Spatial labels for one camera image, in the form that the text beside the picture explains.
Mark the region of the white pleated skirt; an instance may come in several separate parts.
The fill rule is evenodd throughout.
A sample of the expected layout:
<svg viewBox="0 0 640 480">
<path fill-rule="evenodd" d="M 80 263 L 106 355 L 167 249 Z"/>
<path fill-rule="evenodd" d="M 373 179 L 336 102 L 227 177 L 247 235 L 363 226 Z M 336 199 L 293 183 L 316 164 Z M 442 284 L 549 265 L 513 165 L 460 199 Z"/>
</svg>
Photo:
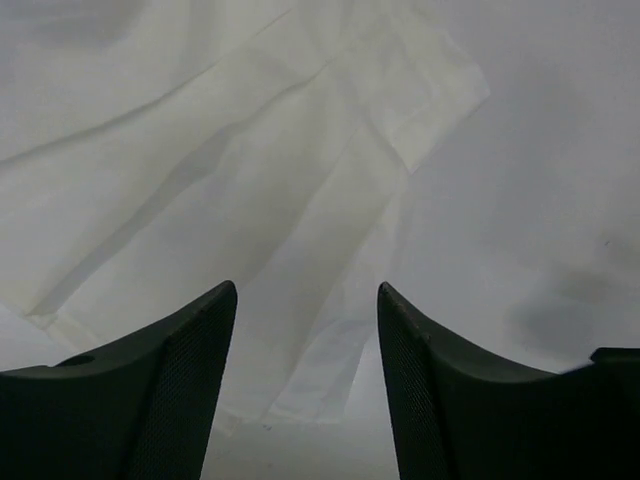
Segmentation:
<svg viewBox="0 0 640 480">
<path fill-rule="evenodd" d="M 230 280 L 223 416 L 333 422 L 488 93 L 424 1 L 5 1 L 1 313 L 83 351 Z"/>
</svg>

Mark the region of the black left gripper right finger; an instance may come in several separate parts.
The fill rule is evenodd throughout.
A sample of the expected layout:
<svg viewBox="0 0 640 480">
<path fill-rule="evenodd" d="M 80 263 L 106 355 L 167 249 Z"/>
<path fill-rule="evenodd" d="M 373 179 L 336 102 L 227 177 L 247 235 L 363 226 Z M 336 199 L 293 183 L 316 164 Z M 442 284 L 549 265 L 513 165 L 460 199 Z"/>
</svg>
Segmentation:
<svg viewBox="0 0 640 480">
<path fill-rule="evenodd" d="M 379 345 L 403 479 L 635 479 L 639 352 L 554 374 L 439 325 L 388 283 Z"/>
</svg>

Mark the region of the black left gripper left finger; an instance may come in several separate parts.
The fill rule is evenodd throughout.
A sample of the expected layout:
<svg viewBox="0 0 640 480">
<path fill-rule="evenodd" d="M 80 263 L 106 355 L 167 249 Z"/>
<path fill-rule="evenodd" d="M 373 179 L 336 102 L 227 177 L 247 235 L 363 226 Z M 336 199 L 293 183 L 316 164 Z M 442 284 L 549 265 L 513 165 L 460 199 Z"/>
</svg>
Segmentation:
<svg viewBox="0 0 640 480">
<path fill-rule="evenodd" d="M 55 366 L 1 375 L 5 479 L 197 479 L 230 348 L 226 281 Z"/>
</svg>

